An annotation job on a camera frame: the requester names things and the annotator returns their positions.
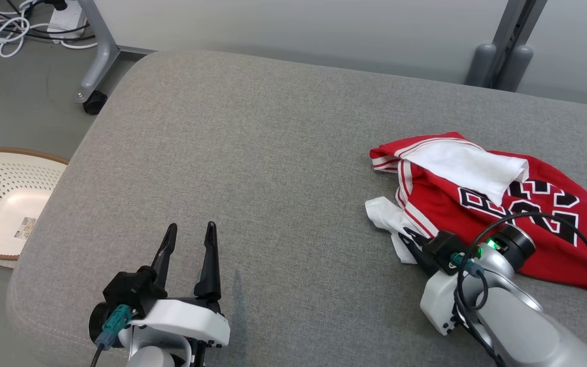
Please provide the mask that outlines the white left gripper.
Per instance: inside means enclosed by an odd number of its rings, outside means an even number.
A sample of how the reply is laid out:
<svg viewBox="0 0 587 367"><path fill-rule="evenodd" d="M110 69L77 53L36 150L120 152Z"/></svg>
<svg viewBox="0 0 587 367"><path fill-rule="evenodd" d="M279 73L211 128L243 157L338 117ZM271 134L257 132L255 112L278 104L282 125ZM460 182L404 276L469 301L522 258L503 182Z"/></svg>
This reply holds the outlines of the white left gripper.
<svg viewBox="0 0 587 367"><path fill-rule="evenodd" d="M170 257L175 249L178 227L171 223L159 249L154 256L152 269L155 276L150 286L151 294L167 294L166 279ZM221 269L219 262L218 235L215 222L207 224L205 256L194 295L198 299L219 301L221 295ZM228 346L230 324L221 314L180 300L158 300L142 319L129 323L129 349L156 346L163 349L185 349L188 339L202 340L213 346Z"/></svg>

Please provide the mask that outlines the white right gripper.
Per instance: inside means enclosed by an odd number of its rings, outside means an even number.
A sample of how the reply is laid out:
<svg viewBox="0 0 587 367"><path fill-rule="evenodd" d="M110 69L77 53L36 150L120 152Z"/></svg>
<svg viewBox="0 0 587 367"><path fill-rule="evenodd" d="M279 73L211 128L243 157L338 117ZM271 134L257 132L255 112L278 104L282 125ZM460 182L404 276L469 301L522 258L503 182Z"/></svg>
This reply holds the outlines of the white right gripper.
<svg viewBox="0 0 587 367"><path fill-rule="evenodd" d="M398 237L410 251L415 263L427 277L430 277L422 293L421 310L433 327L442 336L447 336L460 320L455 304L457 275L445 274L429 256L422 253L420 248L434 239L431 235L427 237L410 227L405 227L405 235L399 234Z"/></svg>

